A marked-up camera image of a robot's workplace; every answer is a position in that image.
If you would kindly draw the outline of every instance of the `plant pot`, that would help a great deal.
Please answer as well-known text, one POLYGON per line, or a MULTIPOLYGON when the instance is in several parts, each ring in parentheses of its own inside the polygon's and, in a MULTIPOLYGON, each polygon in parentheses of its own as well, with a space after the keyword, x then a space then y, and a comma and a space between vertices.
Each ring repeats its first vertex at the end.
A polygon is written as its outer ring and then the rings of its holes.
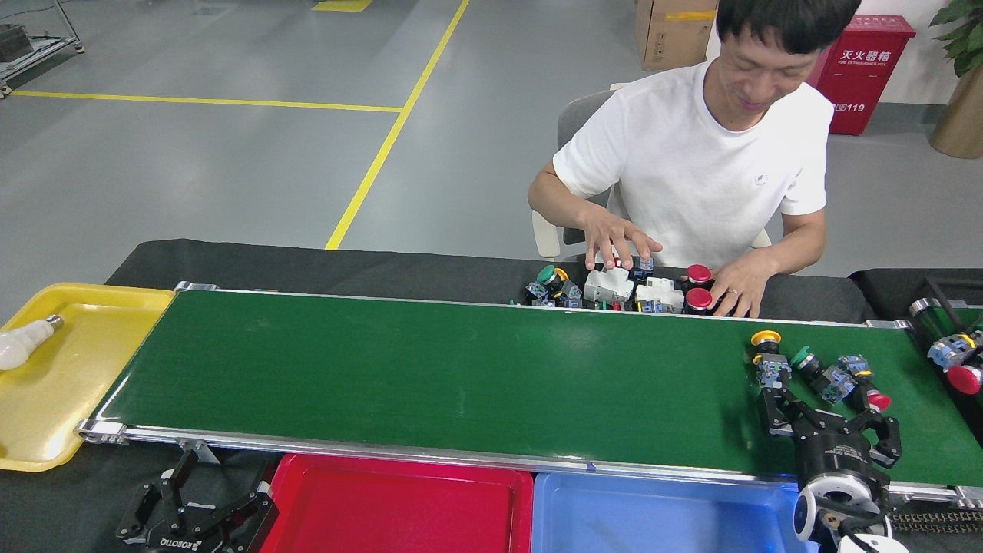
POLYGON ((931 144, 953 157, 983 157, 983 66, 959 79, 931 144))

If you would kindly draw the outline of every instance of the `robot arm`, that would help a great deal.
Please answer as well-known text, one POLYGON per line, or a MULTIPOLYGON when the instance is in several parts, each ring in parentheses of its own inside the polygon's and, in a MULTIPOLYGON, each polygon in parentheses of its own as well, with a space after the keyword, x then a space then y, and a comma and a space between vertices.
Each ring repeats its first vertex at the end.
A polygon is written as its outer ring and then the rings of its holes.
POLYGON ((873 465, 891 467, 900 458, 897 421, 871 406, 849 420, 810 407, 788 389, 791 370, 780 342, 781 336, 772 331, 751 338, 762 426, 795 444, 795 535, 819 543, 823 553, 906 553, 886 520, 890 480, 873 465), (868 429, 877 433, 875 447, 863 435, 868 429))

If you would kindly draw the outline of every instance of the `white wall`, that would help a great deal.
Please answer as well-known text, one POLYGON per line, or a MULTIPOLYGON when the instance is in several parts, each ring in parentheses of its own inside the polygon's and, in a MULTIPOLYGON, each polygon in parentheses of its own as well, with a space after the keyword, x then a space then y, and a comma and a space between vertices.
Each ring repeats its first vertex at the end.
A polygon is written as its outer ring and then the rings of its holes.
MULTIPOLYGON (((903 16, 917 33, 897 61, 881 101, 949 103, 955 89, 955 72, 952 62, 945 59, 942 43, 934 38, 954 25, 928 27, 935 13, 947 4, 949 0, 863 0, 860 4, 858 13, 903 16)), ((720 42, 713 33, 707 48, 708 59, 717 57, 720 51, 720 42)))

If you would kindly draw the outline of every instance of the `blue tray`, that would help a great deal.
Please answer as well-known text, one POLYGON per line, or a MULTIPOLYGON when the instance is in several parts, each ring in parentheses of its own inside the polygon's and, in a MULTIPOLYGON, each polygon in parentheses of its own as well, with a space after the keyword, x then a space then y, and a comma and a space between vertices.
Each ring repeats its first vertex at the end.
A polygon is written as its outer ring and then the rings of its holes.
POLYGON ((533 553, 815 553, 792 531, 791 485, 541 472, 533 553))

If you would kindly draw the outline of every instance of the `potted plant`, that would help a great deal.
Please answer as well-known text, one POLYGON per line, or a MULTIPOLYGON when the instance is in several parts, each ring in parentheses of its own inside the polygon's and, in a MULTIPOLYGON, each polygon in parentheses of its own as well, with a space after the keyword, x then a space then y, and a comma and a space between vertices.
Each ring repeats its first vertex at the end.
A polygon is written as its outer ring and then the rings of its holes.
POLYGON ((932 147, 943 154, 983 156, 983 0, 951 0, 929 27, 961 22, 936 39, 946 45, 959 84, 932 134, 932 147))

